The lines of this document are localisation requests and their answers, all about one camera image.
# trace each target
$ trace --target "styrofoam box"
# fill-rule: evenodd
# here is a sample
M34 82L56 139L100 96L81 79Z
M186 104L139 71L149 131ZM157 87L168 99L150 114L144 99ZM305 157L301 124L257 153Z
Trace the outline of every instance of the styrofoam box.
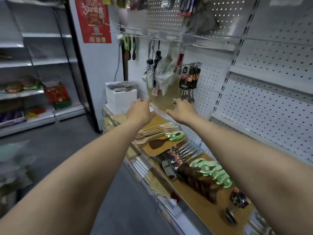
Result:
M131 102L137 99L137 90L115 92L106 87L106 99L111 112L115 115L126 114Z

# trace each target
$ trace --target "printed poster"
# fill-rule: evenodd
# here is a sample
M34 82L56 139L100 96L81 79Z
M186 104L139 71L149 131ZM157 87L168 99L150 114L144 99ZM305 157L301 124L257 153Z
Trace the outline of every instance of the printed poster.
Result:
M84 43L112 43L108 6L102 0L75 0Z

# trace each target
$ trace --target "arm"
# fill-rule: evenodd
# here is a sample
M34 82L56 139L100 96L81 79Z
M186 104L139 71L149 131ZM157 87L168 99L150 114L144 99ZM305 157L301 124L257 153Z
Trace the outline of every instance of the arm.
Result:
M203 140L277 234L311 234L313 169L245 135L200 117L187 101L167 113Z
M131 141L154 117L149 102L148 98L132 102L126 122L83 147L45 177L0 220L0 234L90 234Z

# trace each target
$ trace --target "hand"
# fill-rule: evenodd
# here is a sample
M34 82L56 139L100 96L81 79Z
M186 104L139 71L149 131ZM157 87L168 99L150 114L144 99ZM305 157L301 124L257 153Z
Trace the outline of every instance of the hand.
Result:
M192 104L187 100L176 99L177 111L167 110L166 113L172 117L176 122L188 125L188 123L199 117Z
M151 102L150 98L137 99L135 102L131 103L131 107L127 112L127 120L138 123L141 128L146 126L152 118L156 115L156 113L150 112L149 103Z

